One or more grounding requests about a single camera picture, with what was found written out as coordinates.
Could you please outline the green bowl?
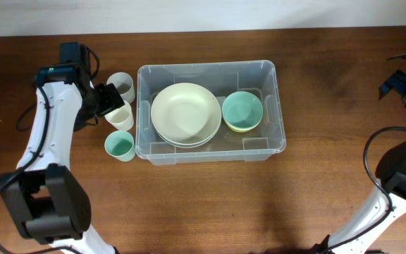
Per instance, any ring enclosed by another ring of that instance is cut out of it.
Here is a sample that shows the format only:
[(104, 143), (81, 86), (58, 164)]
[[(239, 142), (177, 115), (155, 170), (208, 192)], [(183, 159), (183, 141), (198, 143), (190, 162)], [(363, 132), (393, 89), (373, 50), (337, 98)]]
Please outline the green bowl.
[(246, 91), (234, 92), (227, 96), (221, 111), (226, 123), (240, 128), (259, 125), (264, 115), (261, 100)]

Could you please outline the yellow bowl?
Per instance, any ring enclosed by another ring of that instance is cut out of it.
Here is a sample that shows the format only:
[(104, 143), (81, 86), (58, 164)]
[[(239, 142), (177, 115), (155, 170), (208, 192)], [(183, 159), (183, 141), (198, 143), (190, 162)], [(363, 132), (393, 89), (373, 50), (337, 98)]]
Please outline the yellow bowl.
[(231, 129), (232, 131), (235, 131), (237, 133), (246, 133), (248, 131), (255, 129), (258, 126), (258, 125), (254, 125), (254, 126), (250, 126), (247, 128), (240, 128), (240, 127), (233, 126), (229, 123), (226, 123), (226, 125), (227, 125), (227, 127), (229, 127), (229, 129)]

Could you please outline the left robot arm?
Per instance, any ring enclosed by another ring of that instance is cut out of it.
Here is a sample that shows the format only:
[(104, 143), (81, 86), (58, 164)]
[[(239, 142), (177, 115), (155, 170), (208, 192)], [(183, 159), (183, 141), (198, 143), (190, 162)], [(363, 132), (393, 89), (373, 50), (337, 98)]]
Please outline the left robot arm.
[(97, 59), (68, 42), (57, 64), (39, 69), (30, 139), (16, 170), (0, 175), (0, 197), (18, 233), (49, 252), (117, 253), (91, 225), (90, 199), (70, 172), (73, 133), (125, 104), (114, 85), (92, 84)]

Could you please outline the cream cup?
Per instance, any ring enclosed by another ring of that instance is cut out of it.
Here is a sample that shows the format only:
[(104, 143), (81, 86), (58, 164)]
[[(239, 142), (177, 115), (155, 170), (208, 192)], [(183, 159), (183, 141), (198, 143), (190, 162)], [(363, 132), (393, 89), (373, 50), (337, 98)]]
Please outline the cream cup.
[(119, 131), (129, 131), (134, 125), (132, 108), (126, 101), (122, 107), (114, 109), (104, 118)]

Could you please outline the beige bowl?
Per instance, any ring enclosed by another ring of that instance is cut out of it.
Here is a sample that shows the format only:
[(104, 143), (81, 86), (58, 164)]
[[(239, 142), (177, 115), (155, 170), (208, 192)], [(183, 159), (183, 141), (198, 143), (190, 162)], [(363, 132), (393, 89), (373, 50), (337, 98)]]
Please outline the beige bowl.
[(201, 128), (221, 122), (216, 97), (205, 87), (194, 83), (176, 83), (164, 88), (151, 107), (153, 126), (189, 126)]
[(209, 142), (218, 132), (221, 122), (201, 128), (189, 126), (154, 126), (156, 133), (167, 143), (181, 148), (194, 148)]

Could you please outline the clear plastic storage container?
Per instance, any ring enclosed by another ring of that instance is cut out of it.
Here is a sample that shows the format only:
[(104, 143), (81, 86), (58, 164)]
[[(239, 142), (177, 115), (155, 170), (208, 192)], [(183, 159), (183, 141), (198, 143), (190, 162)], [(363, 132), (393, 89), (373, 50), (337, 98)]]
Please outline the clear plastic storage container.
[[(168, 144), (156, 132), (150, 112), (161, 90), (175, 83), (195, 83), (211, 91), (219, 102), (246, 91), (263, 105), (262, 121), (253, 130), (236, 133), (225, 123), (215, 136), (195, 148)], [(286, 146), (276, 68), (271, 61), (145, 65), (137, 72), (136, 154), (154, 165), (217, 161), (264, 161)]]

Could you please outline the grey cup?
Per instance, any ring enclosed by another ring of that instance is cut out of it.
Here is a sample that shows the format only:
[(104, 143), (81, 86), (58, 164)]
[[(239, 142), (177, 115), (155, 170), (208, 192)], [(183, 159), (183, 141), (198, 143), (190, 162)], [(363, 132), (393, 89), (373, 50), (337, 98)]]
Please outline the grey cup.
[(106, 81), (106, 84), (114, 84), (119, 95), (127, 103), (132, 103), (135, 100), (135, 87), (132, 77), (124, 72), (112, 74)]

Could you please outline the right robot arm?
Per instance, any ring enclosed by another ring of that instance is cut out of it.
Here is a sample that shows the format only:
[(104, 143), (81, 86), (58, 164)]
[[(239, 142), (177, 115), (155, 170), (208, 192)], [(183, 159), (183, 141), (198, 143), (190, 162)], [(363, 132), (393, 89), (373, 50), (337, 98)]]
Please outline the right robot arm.
[[(406, 108), (406, 73), (396, 71), (379, 87), (379, 96), (384, 97), (391, 90), (401, 95)], [(372, 141), (391, 131), (406, 133), (406, 127), (382, 128), (373, 133), (364, 146), (364, 169), (374, 184), (370, 196), (345, 226), (314, 247), (316, 253), (369, 253), (370, 245), (406, 213), (406, 141), (389, 149), (375, 171), (371, 171), (368, 164)]]

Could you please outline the green cup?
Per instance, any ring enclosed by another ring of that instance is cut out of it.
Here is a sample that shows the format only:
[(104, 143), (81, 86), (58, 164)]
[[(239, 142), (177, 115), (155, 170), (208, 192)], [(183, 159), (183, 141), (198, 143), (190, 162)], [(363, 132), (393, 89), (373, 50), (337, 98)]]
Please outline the green cup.
[(135, 157), (135, 141), (127, 131), (114, 131), (104, 142), (104, 149), (112, 157), (129, 162)]

